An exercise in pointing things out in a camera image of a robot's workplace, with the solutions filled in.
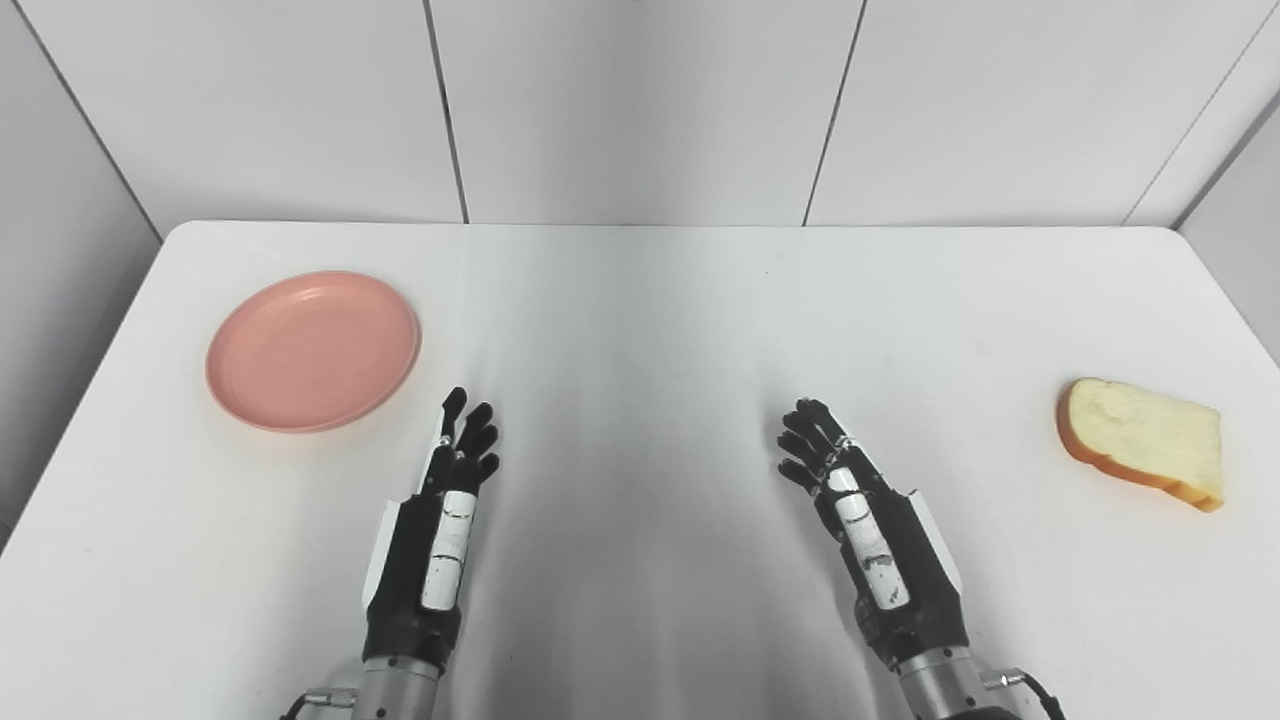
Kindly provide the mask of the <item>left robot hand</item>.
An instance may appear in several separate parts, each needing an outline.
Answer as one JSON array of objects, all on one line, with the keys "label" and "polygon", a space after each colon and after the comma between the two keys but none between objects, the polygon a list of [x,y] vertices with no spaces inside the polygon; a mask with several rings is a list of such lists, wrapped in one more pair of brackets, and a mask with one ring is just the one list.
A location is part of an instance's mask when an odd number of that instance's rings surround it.
[{"label": "left robot hand", "polygon": [[454,387],[442,402],[435,443],[419,488],[390,502],[365,602],[362,660],[402,659],[445,673],[460,637],[460,588],[477,500],[497,473],[494,409]]}]

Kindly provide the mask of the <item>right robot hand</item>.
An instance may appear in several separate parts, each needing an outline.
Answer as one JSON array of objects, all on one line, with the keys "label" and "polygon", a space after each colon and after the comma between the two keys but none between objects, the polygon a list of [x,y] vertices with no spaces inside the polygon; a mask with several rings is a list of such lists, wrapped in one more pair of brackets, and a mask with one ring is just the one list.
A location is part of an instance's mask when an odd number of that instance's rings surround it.
[{"label": "right robot hand", "polygon": [[855,621],[876,656],[895,669],[945,647],[968,647],[959,588],[910,495],[897,492],[864,447],[817,398],[782,418],[780,474],[804,489],[840,546],[856,589]]}]

